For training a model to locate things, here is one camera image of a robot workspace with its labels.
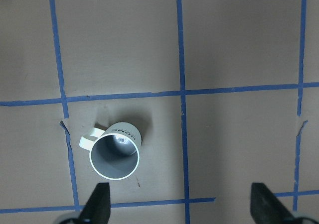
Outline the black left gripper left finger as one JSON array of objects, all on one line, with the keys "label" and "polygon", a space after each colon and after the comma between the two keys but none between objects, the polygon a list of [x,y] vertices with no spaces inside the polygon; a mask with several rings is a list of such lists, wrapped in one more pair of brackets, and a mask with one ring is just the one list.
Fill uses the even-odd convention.
[{"label": "black left gripper left finger", "polygon": [[107,224],[110,214],[110,185],[109,183],[98,183],[78,220],[81,224]]}]

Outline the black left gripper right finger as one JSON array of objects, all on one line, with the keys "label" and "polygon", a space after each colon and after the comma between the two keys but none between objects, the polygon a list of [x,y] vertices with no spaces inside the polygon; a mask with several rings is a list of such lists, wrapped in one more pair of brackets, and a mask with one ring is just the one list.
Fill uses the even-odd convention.
[{"label": "black left gripper right finger", "polygon": [[250,214],[256,224],[293,224],[292,213],[264,183],[252,183]]}]

